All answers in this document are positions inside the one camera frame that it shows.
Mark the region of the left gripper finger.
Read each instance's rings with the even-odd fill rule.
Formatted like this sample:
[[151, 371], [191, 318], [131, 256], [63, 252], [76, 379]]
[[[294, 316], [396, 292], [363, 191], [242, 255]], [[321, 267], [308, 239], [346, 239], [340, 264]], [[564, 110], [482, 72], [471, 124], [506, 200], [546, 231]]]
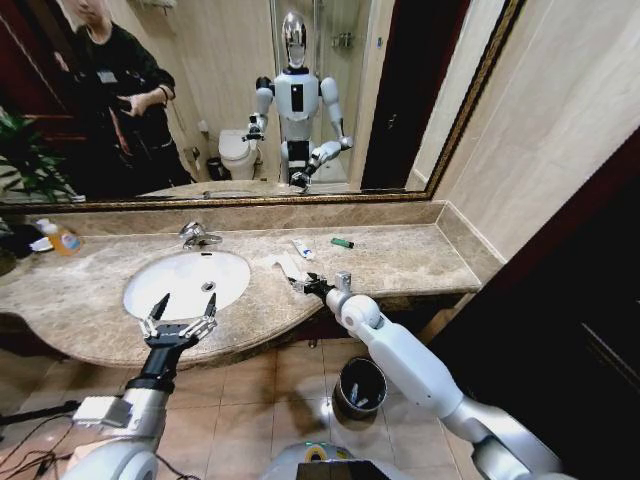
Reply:
[[196, 338], [197, 340], [205, 338], [217, 326], [216, 312], [217, 294], [213, 293], [205, 307], [204, 314], [184, 329], [184, 337]]
[[157, 303], [153, 305], [150, 313], [139, 320], [139, 326], [144, 339], [157, 338], [159, 331], [156, 323], [161, 319], [170, 299], [170, 294], [166, 293]]

